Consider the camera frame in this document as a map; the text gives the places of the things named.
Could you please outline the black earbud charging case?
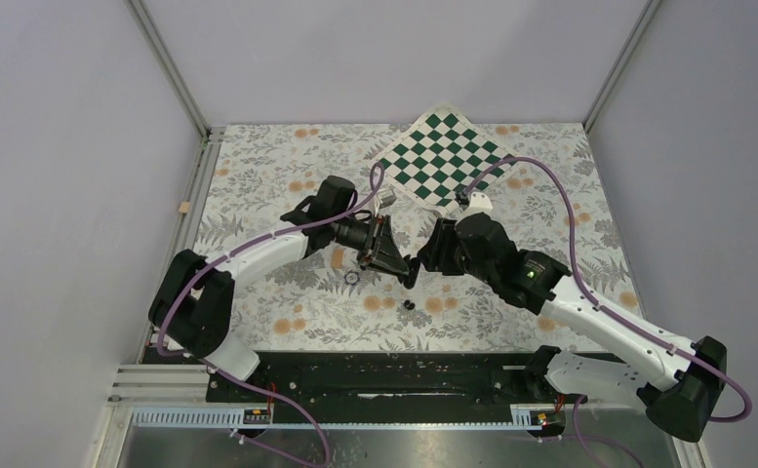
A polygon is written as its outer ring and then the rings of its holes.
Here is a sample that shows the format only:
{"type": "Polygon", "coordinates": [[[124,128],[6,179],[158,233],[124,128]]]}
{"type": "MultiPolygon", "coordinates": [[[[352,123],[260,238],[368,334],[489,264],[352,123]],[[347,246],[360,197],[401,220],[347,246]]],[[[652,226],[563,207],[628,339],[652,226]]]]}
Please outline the black earbud charging case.
{"type": "Polygon", "coordinates": [[[420,271],[420,259],[418,257],[412,257],[410,255],[407,255],[405,257],[408,272],[404,276],[404,279],[402,280],[402,285],[407,290],[412,290],[417,283],[418,277],[419,277],[419,271],[420,271]]]}

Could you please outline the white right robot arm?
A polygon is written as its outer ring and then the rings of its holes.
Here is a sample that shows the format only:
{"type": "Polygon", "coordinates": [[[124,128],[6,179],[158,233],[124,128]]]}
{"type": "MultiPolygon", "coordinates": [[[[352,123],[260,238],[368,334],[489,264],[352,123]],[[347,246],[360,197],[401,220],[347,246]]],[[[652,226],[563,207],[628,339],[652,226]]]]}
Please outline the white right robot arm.
{"type": "Polygon", "coordinates": [[[440,218],[418,258],[428,272],[470,275],[507,304],[568,326],[617,357],[588,361],[549,346],[535,353],[526,392],[547,402],[559,392],[603,398],[642,411],[663,432],[700,440],[725,383],[728,350],[705,336],[691,340],[618,311],[546,253],[520,250],[486,214],[440,218]]]}

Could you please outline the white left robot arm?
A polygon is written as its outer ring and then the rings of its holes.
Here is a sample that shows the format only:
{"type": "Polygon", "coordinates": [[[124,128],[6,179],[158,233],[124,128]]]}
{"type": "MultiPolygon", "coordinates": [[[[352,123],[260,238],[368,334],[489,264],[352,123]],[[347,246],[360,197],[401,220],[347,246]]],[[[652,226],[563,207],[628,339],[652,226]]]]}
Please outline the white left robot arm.
{"type": "Polygon", "coordinates": [[[318,192],[282,214],[275,229],[227,253],[177,253],[148,310],[149,322],[183,351],[230,376],[230,388],[246,401],[266,391],[259,355],[230,331],[236,289],[297,262],[332,243],[353,249],[361,269],[396,278],[411,288],[418,262],[402,255],[391,219],[354,204],[356,189],[331,175],[318,192]]]}

